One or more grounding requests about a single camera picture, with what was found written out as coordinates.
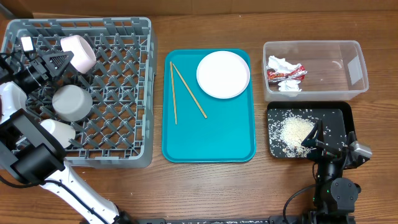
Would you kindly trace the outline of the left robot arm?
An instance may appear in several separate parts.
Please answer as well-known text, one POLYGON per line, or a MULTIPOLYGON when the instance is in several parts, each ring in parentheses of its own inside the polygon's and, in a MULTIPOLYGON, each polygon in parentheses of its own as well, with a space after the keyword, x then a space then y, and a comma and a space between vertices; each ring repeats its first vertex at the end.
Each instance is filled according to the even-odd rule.
POLYGON ((18 183, 17 189, 40 186, 82 215, 88 223, 134 223, 125 211, 95 192, 71 167, 66 151, 25 108, 27 95, 63 75, 71 51, 29 59, 14 71, 9 61, 17 52, 1 54, 1 167, 18 183))

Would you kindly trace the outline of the grey bowl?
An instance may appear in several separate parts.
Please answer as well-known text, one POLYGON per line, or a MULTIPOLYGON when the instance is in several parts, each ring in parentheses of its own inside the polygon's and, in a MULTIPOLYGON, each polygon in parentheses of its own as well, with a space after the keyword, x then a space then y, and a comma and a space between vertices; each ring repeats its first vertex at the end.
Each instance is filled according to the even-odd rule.
POLYGON ((52 106, 64 121, 79 121, 85 118, 93 106, 91 95, 76 85, 65 85, 52 98, 52 106))

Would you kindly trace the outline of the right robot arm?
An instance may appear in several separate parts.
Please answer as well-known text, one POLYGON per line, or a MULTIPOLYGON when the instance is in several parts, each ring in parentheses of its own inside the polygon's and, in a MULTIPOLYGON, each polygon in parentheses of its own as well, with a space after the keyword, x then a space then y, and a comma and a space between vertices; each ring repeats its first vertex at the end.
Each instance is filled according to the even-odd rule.
POLYGON ((318 120, 302 146, 312 150, 307 159, 318 165, 313 197, 314 210, 303 214, 300 223, 355 224, 354 205, 361 187, 343 177, 343 171, 354 162, 351 146, 341 149, 323 142, 323 122, 318 120))

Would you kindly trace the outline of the white cup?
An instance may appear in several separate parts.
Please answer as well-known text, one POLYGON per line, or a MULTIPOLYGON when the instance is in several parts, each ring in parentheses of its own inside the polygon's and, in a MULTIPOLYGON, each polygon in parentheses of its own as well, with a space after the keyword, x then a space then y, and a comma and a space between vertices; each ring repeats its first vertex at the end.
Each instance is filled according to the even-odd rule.
POLYGON ((68 124, 53 119, 45 119, 40 122, 40 125, 46 129, 64 148, 71 145, 71 139, 75 139, 76 131, 68 124))

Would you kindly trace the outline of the white napkin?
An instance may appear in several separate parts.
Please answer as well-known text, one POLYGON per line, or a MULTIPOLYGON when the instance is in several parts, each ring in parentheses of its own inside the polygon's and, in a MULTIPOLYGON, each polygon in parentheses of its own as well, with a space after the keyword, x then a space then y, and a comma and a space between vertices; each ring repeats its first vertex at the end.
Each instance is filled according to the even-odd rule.
MULTIPOLYGON (((301 65, 301 63, 291 64, 287 62, 284 58, 277 58, 271 55, 268 58, 268 64, 266 66, 266 69, 271 68, 274 69, 276 72, 290 73, 301 65)), ((279 91, 302 91, 302 89, 299 87, 301 81, 302 80, 285 80, 277 82, 276 84, 278 85, 279 91)))

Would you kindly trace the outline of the wooden chopstick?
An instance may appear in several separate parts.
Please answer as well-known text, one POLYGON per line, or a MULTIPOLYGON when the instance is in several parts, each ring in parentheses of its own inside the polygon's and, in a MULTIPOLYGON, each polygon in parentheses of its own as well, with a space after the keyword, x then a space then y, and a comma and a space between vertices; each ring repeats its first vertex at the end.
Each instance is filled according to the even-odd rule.
POLYGON ((182 74, 179 72, 178 68, 175 66, 175 64, 173 62, 170 62, 171 66, 173 66, 174 70, 177 72, 178 76, 180 77, 182 83, 184 84, 185 88, 187 89, 187 91, 189 92, 190 96, 192 97, 192 99, 194 100, 195 104, 197 105, 198 109, 201 111, 202 115, 204 116, 205 119, 207 119, 207 115, 205 113, 205 111, 203 110, 203 108, 201 107, 201 105, 199 104, 197 98, 195 97, 195 95, 193 94, 193 92, 191 91, 190 87, 188 86, 188 84, 186 83, 185 79, 183 78, 182 74))
POLYGON ((172 84, 172 99, 173 99, 173 107, 174 107, 174 119, 175 125, 178 124, 177 120, 177 107, 176 107, 176 98, 175 98, 175 85, 174 85, 174 68, 172 61, 169 62, 170 65, 170 77, 171 77, 171 84, 172 84))

